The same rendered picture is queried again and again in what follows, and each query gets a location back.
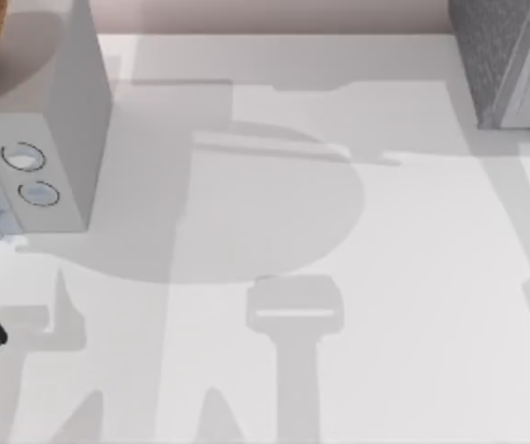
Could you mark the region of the pale microwave oven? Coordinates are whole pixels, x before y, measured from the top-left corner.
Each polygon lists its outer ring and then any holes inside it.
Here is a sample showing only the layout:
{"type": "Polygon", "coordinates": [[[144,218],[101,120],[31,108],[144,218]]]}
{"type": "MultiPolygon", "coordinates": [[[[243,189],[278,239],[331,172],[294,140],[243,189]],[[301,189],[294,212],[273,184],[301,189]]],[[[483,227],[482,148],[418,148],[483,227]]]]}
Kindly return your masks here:
{"type": "Polygon", "coordinates": [[[0,239],[88,227],[112,111],[90,0],[8,0],[0,38],[0,149],[37,146],[43,168],[22,172],[0,155],[0,239]],[[26,203],[20,184],[45,181],[50,207],[26,203]]]}

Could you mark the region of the round microwave knob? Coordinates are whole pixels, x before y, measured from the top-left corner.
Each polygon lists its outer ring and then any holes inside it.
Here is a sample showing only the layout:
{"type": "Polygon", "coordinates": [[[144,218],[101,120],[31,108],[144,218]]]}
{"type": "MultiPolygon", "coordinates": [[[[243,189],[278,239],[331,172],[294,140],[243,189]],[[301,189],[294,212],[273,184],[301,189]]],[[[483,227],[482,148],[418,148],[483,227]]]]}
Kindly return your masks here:
{"type": "Polygon", "coordinates": [[[22,172],[37,171],[46,164],[44,153],[28,142],[16,142],[2,146],[0,155],[8,166],[22,172]]]}
{"type": "Polygon", "coordinates": [[[60,200],[59,191],[45,181],[32,181],[18,186],[19,196],[28,204],[38,207],[50,207],[60,200]]]}

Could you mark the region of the grey cabinet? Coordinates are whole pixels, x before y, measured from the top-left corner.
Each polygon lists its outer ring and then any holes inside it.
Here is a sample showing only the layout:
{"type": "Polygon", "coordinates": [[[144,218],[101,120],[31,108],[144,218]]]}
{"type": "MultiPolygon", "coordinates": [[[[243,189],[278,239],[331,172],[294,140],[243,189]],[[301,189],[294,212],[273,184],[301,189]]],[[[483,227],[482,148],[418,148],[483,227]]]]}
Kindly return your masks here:
{"type": "Polygon", "coordinates": [[[530,130],[530,0],[449,0],[478,126],[530,130]]]}

